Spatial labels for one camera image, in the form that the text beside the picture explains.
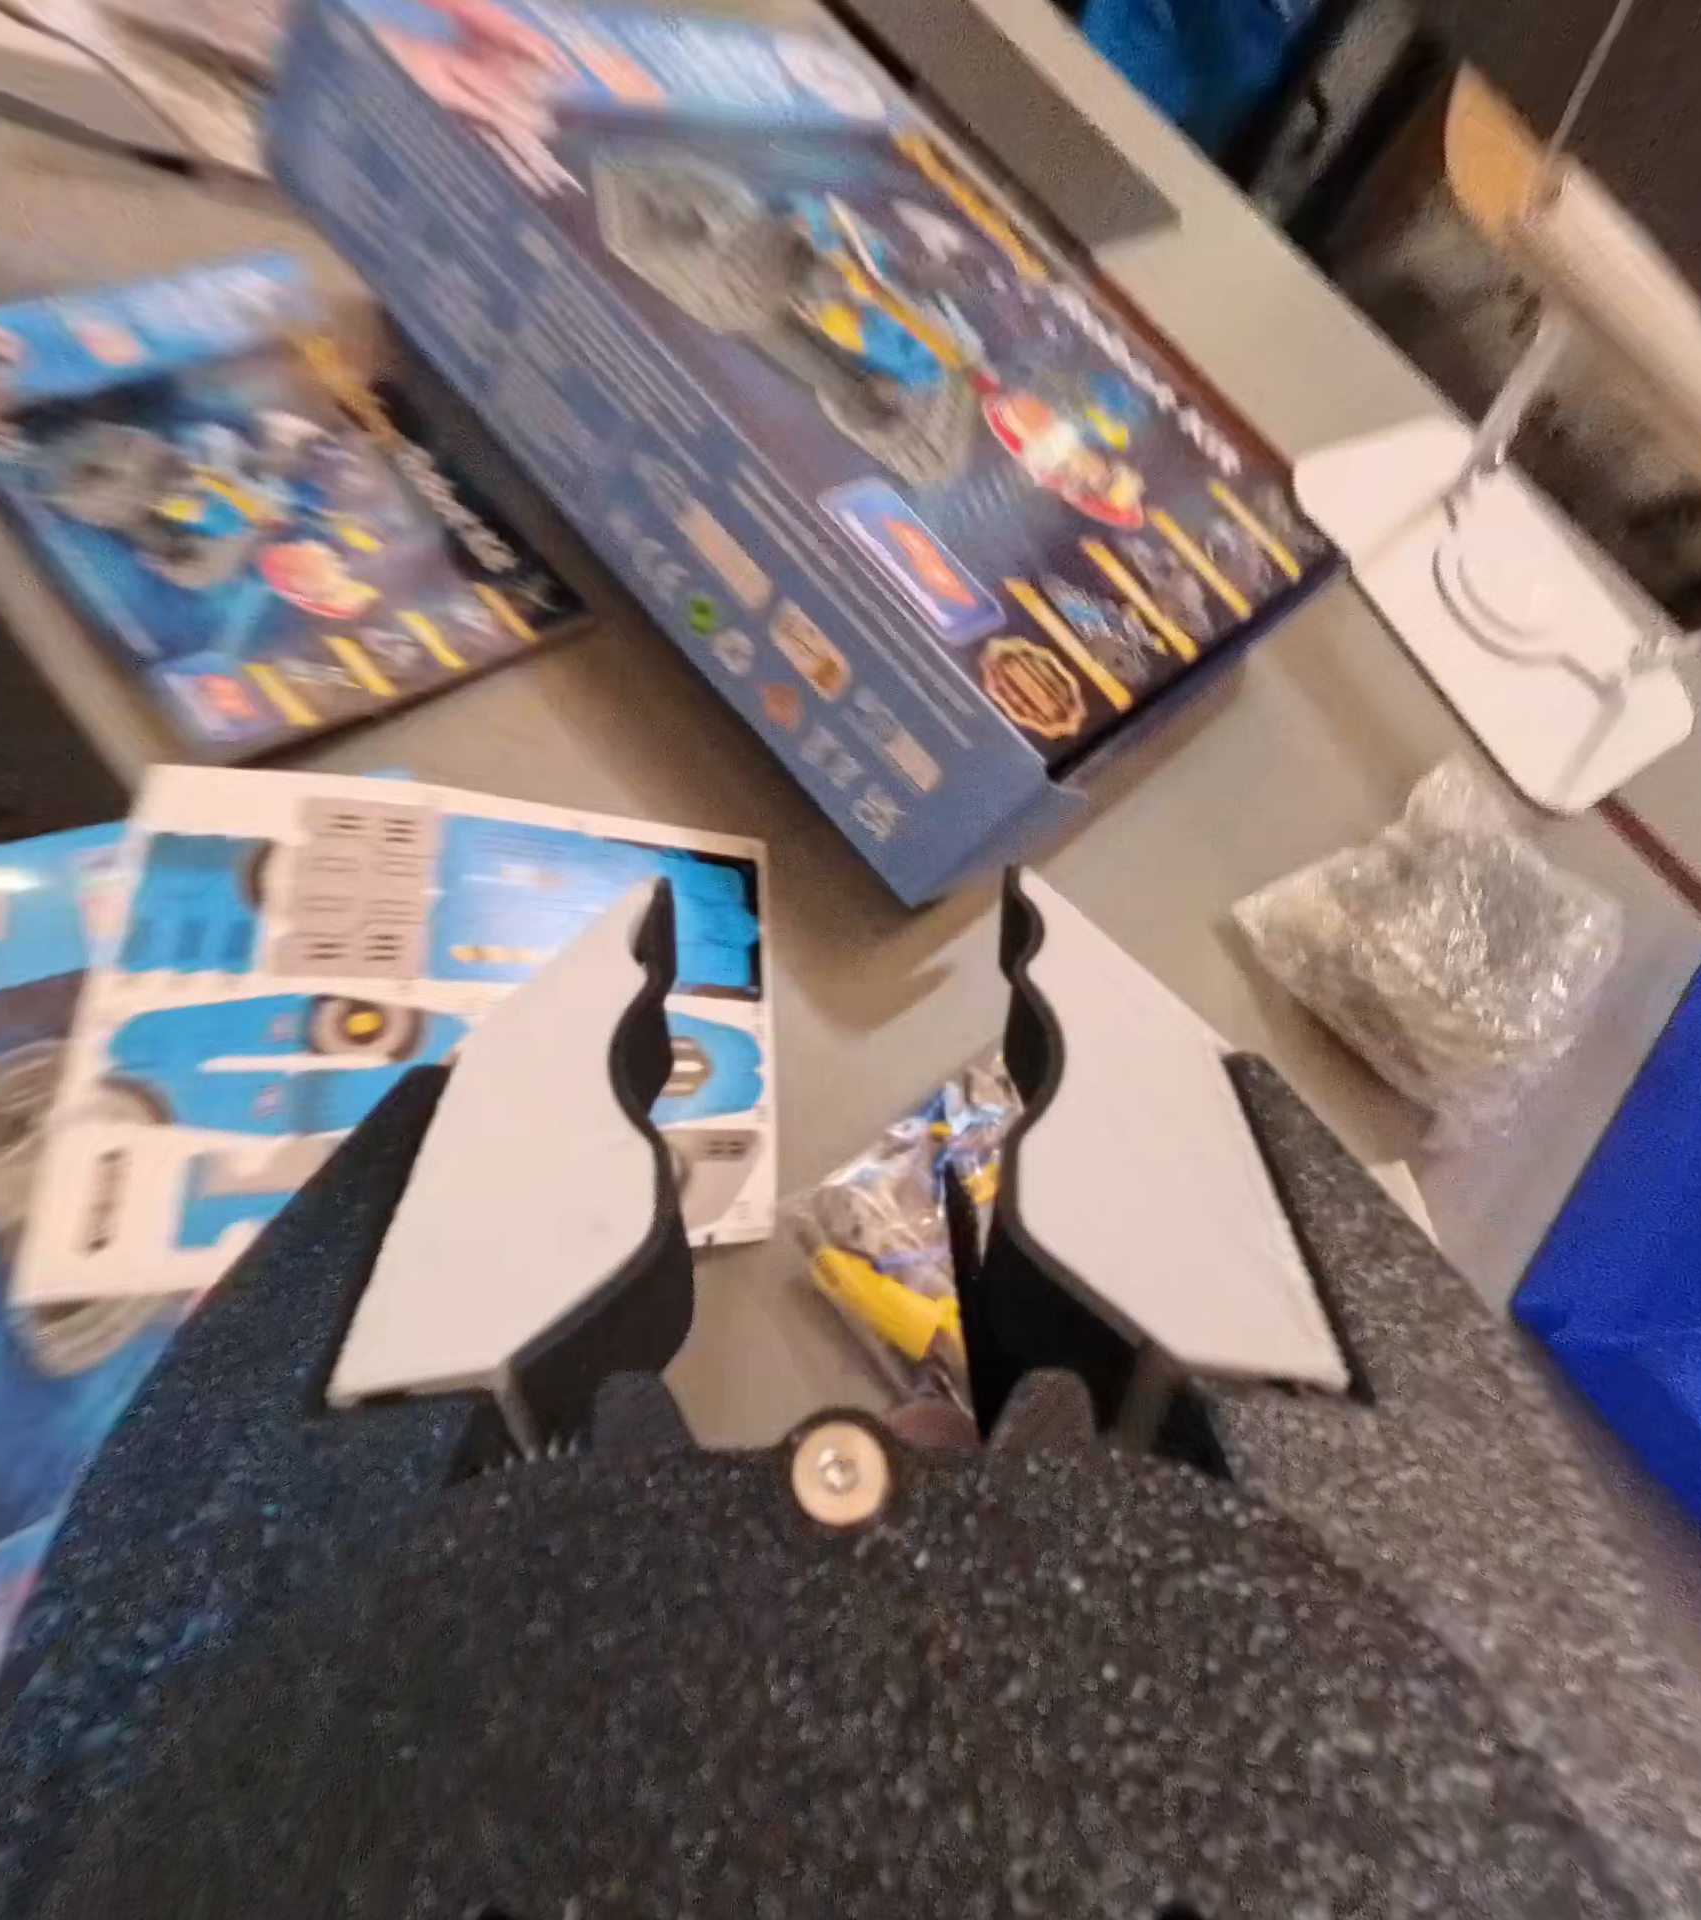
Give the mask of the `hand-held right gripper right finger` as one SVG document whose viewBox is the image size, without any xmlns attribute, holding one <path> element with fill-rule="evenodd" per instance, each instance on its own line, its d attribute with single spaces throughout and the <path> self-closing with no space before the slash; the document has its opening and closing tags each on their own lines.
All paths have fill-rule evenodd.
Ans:
<svg viewBox="0 0 1701 1920">
<path fill-rule="evenodd" d="M 1002 879 L 1001 968 L 1016 1111 L 960 1252 L 981 1433 L 1038 1371 L 1075 1375 L 1102 1431 L 1163 1371 L 1151 1444 L 1213 1440 L 1204 1386 L 1349 1397 L 1338 1311 L 1248 1109 L 1253 1060 L 1029 868 Z"/>
</svg>

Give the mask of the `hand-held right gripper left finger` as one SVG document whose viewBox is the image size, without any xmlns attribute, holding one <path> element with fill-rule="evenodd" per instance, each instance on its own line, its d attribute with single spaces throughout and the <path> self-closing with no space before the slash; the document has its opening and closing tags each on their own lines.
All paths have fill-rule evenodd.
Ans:
<svg viewBox="0 0 1701 1920">
<path fill-rule="evenodd" d="M 442 1415 L 559 1451 L 607 1383 L 676 1357 L 695 1257 L 650 1115 L 673 974 L 671 886 L 640 879 L 479 1019 L 341 1331 L 336 1433 Z"/>
</svg>

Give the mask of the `blue sticker sheet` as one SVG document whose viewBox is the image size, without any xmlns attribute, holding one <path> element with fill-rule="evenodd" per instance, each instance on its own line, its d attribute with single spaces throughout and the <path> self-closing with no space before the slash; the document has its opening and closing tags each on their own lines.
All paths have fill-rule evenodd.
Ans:
<svg viewBox="0 0 1701 1920">
<path fill-rule="evenodd" d="M 690 1246 L 766 1239 L 766 849 L 416 781 L 153 769 L 78 991 L 12 1265 L 22 1307 L 198 1291 L 412 1067 L 666 882 L 653 1121 Z"/>
</svg>

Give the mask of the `clear bubble wrap bag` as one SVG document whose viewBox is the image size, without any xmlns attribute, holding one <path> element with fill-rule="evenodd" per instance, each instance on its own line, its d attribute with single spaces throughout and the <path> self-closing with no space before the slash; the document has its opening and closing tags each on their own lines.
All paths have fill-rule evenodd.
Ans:
<svg viewBox="0 0 1701 1920">
<path fill-rule="evenodd" d="M 1553 862 L 1458 756 L 1387 828 L 1230 916 L 1263 971 L 1441 1141 L 1509 1126 L 1581 1043 L 1627 939 L 1622 903 Z"/>
</svg>

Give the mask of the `large blue instruction booklet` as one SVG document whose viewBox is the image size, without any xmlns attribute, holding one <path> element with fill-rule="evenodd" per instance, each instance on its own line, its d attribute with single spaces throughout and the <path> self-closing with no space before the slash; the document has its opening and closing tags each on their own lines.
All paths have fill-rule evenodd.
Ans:
<svg viewBox="0 0 1701 1920">
<path fill-rule="evenodd" d="M 361 730 L 591 617 L 285 252 L 0 298 L 0 518 L 195 762 Z"/>
</svg>

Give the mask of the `blue robot kit box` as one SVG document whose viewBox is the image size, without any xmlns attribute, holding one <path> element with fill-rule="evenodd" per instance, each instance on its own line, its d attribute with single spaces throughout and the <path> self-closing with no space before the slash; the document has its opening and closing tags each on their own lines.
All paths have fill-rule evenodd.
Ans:
<svg viewBox="0 0 1701 1920">
<path fill-rule="evenodd" d="M 832 29 L 293 4 L 267 151 L 910 906 L 1067 836 L 1338 567 L 1293 465 Z"/>
</svg>

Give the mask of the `white desk stand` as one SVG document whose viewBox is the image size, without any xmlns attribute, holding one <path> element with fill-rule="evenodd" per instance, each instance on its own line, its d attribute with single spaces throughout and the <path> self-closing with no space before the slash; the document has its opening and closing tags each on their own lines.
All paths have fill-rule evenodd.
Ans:
<svg viewBox="0 0 1701 1920">
<path fill-rule="evenodd" d="M 1701 295 L 1568 150 L 1632 4 L 1525 4 L 1478 25 L 1443 113 L 1443 181 L 1537 300 L 1476 419 L 1423 411 L 1320 443 L 1304 511 L 1505 780 L 1575 816 L 1689 738 L 1701 627 L 1659 610 L 1514 456 L 1575 372 L 1595 372 L 1701 481 Z"/>
</svg>

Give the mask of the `dark desk inset panel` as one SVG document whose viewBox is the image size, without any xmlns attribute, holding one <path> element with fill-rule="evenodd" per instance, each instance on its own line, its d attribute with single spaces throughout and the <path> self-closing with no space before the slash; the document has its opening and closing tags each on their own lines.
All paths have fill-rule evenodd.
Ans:
<svg viewBox="0 0 1701 1920">
<path fill-rule="evenodd" d="M 832 12 L 1084 249 L 1173 232 L 1180 210 L 970 2 L 834 2 Z"/>
</svg>

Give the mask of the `clear bag of yellow parts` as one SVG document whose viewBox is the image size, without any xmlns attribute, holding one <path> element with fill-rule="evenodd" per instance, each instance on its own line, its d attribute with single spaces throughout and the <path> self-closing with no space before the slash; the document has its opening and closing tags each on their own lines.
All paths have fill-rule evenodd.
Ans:
<svg viewBox="0 0 1701 1920">
<path fill-rule="evenodd" d="M 985 1050 L 784 1204 L 815 1291 L 909 1401 L 970 1412 L 958 1238 L 989 1230 L 1019 1114 L 1002 1052 Z"/>
</svg>

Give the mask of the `blue felt basket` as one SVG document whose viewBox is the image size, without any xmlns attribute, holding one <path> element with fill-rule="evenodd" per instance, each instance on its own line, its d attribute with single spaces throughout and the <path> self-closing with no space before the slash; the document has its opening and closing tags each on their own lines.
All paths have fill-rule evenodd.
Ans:
<svg viewBox="0 0 1701 1920">
<path fill-rule="evenodd" d="M 1268 105 L 1314 2 L 1087 2 L 1079 27 L 1180 131 L 1215 154 Z"/>
</svg>

